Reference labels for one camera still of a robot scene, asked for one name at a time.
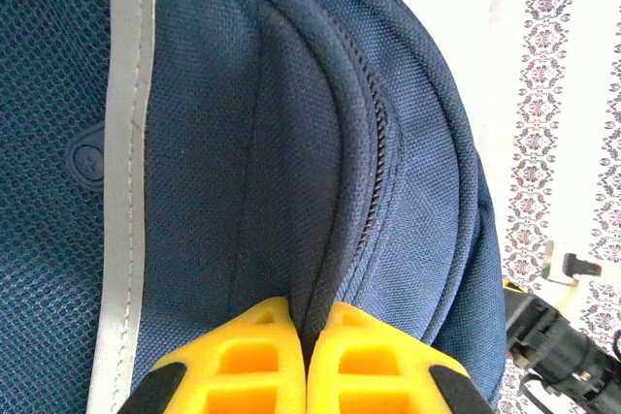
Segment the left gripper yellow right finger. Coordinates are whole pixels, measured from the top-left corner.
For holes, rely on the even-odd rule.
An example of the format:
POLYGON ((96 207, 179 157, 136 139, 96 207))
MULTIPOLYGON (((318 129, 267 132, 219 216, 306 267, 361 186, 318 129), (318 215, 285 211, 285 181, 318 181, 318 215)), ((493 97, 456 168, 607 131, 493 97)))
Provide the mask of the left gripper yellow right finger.
POLYGON ((318 414, 460 414, 494 409, 450 356, 335 302, 314 346, 307 411, 318 414))

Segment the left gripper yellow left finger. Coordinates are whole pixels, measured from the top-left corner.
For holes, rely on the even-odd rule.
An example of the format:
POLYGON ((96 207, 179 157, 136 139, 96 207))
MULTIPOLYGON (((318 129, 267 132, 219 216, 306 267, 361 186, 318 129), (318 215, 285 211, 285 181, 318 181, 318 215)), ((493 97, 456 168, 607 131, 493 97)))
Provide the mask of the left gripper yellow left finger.
POLYGON ((276 297, 163 356, 118 411, 304 413, 306 392, 288 301, 276 297))

